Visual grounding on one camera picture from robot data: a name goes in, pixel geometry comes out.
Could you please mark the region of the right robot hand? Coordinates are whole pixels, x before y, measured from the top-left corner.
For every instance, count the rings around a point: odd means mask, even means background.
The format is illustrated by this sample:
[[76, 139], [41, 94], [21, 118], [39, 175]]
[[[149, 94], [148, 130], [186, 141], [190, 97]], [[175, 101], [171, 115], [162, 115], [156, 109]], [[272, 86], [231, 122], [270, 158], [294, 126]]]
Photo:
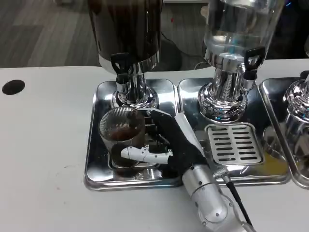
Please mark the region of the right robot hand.
[[121, 151], [121, 157], [148, 163], [167, 164], [180, 176], [197, 165], [209, 167], [202, 147], [184, 113], [172, 116], [164, 111], [147, 108], [141, 112], [150, 117], [157, 132], [169, 143], [165, 153], [152, 153], [148, 148], [130, 145]]

